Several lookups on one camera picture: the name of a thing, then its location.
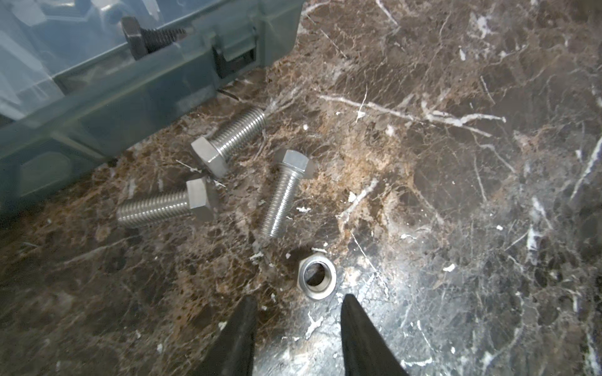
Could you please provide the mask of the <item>black hex bolt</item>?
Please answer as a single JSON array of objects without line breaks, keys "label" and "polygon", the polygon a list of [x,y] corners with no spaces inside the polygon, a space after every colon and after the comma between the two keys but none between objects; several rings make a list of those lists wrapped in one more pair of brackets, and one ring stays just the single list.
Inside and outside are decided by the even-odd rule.
[{"label": "black hex bolt", "polygon": [[187,36],[187,32],[182,28],[161,30],[141,28],[136,17],[122,17],[121,25],[134,60],[140,60]]}]

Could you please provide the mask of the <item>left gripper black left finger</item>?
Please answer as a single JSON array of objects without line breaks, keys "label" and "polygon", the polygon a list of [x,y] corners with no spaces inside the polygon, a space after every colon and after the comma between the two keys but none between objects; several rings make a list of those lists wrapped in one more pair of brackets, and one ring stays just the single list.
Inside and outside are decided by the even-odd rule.
[{"label": "left gripper black left finger", "polygon": [[244,296],[224,330],[188,375],[252,375],[257,333],[257,300]]}]

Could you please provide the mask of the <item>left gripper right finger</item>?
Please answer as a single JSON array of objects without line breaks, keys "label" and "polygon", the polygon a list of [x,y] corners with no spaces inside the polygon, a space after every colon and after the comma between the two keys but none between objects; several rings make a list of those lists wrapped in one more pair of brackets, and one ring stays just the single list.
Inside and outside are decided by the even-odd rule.
[{"label": "left gripper right finger", "polygon": [[345,375],[409,375],[353,294],[343,299],[340,326]]}]

